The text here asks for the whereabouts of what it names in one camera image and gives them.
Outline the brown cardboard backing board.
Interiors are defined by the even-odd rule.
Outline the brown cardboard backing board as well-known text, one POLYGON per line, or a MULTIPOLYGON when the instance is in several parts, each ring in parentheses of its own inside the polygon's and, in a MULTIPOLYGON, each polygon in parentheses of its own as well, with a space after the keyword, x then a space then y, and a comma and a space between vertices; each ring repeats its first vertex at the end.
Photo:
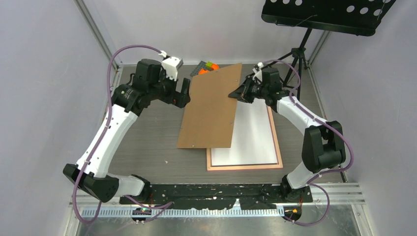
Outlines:
POLYGON ((177 148, 231 146, 237 100, 228 95, 238 88, 241 70, 237 63, 192 78, 177 148))

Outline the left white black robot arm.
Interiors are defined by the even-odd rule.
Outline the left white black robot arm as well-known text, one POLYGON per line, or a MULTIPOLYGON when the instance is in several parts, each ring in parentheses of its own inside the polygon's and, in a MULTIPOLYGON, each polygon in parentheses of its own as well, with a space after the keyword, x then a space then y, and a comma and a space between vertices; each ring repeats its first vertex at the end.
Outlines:
POLYGON ((150 182, 137 175, 109 173, 109 166, 125 134, 151 101, 160 100, 184 108, 190 102, 190 80, 176 90, 183 60, 166 57, 159 62, 142 59, 127 84, 119 85, 111 98, 111 115, 106 115, 92 143, 76 164, 66 164, 63 174, 79 189, 103 203, 114 196, 130 195, 138 203, 151 196, 150 182))

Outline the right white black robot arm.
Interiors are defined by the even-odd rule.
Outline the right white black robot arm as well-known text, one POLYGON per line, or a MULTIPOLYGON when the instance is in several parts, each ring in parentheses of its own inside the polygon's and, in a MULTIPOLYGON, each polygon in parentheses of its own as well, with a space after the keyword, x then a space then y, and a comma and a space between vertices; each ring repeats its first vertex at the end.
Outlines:
POLYGON ((228 97, 250 104, 262 99, 302 133, 302 162, 282 178, 279 190, 282 199, 293 202, 300 198, 313 177, 345 162, 341 124, 317 117, 302 105, 290 90, 283 88, 276 68, 255 70, 228 97))

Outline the grey building plate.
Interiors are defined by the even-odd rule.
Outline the grey building plate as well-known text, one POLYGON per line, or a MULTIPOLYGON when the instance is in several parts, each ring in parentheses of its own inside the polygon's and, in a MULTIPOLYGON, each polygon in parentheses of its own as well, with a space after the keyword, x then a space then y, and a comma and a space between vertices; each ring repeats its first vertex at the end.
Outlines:
POLYGON ((205 61, 200 61, 197 66, 191 71, 190 76, 196 76, 199 74, 199 72, 206 67, 205 61))

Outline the green toy brick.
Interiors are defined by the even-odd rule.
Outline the green toy brick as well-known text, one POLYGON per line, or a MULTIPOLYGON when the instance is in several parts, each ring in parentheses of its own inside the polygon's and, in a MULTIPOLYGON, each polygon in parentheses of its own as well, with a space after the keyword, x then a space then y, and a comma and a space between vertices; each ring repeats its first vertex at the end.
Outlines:
POLYGON ((206 70, 213 70, 213 68, 212 68, 212 62, 208 61, 208 62, 205 64, 205 69, 206 69, 206 70))

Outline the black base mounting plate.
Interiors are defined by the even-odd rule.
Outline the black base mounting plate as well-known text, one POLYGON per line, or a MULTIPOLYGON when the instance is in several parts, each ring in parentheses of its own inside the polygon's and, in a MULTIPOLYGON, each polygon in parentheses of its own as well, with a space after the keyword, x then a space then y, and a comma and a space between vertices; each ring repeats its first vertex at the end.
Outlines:
POLYGON ((238 203, 243 209, 272 209, 276 204, 303 204, 313 201, 309 187, 283 190, 278 184, 154 184, 139 196, 121 197, 120 204, 139 202, 171 209, 223 210, 238 203))

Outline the black music stand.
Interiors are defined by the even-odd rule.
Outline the black music stand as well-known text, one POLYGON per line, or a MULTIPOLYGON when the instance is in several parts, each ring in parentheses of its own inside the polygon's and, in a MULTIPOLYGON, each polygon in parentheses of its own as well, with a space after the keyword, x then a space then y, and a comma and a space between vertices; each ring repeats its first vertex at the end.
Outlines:
POLYGON ((298 47, 282 57, 293 57, 292 66, 308 69, 314 56, 306 58, 305 46, 313 30, 323 34, 314 52, 321 49, 331 32, 373 36, 395 0, 267 0, 261 18, 277 26, 305 28, 298 47))

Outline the aluminium rail front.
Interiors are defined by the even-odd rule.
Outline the aluminium rail front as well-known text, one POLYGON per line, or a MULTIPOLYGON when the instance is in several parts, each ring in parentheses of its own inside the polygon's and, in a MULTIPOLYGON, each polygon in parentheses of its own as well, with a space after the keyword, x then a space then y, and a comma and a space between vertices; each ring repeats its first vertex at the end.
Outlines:
POLYGON ((154 184, 138 197, 98 200, 79 192, 76 202, 85 218, 300 216, 307 207, 364 205, 356 183, 323 183, 284 196, 277 184, 154 184))

